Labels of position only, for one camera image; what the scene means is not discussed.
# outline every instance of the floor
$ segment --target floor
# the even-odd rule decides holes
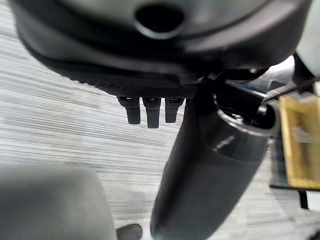
[[[93,168],[103,181],[116,226],[149,218],[162,171],[183,119],[147,129],[127,124],[114,96],[49,71],[22,47],[0,0],[0,164],[39,162]],[[246,193],[211,240],[305,240],[320,213],[299,208],[294,191],[271,190],[270,151]]]

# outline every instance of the gray upholstery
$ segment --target gray upholstery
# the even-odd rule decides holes
[[[0,239],[116,240],[92,170],[58,165],[0,170]]]

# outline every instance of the white object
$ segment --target white object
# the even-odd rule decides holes
[[[309,71],[320,76],[320,1],[313,0],[297,53]]]

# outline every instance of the gray carpet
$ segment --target gray carpet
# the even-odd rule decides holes
[[[149,218],[165,162],[183,118],[159,129],[127,124],[114,96],[63,78],[22,47],[0,0],[0,163],[57,163],[93,168],[103,181],[116,226]],[[299,208],[294,191],[270,190],[270,152],[233,213],[212,240],[304,240],[320,214]]]

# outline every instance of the screw hole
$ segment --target screw hole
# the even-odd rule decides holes
[[[147,37],[165,39],[175,36],[172,33],[183,23],[185,16],[176,6],[153,4],[139,8],[135,14],[137,29]]]

